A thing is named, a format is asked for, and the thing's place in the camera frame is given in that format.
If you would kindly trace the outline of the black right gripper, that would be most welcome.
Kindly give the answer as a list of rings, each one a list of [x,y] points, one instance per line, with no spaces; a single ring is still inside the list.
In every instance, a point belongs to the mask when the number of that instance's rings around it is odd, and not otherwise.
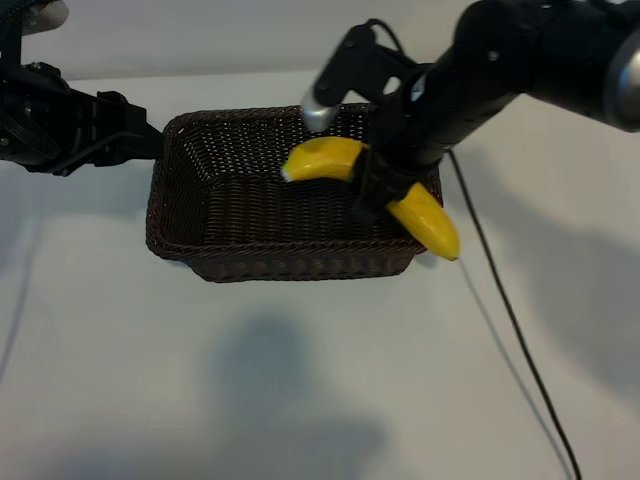
[[[394,107],[372,116],[376,152],[361,152],[354,164],[354,214],[363,223],[374,223],[407,195],[414,174],[435,168],[500,111],[500,62],[445,54],[407,78]]]

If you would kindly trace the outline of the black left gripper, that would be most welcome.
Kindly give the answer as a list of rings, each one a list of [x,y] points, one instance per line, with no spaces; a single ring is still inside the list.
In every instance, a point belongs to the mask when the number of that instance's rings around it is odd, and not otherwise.
[[[98,151],[98,133],[116,139]],[[43,64],[1,64],[1,159],[33,173],[68,175],[85,164],[154,160],[162,134],[147,111],[115,91],[74,90]]]

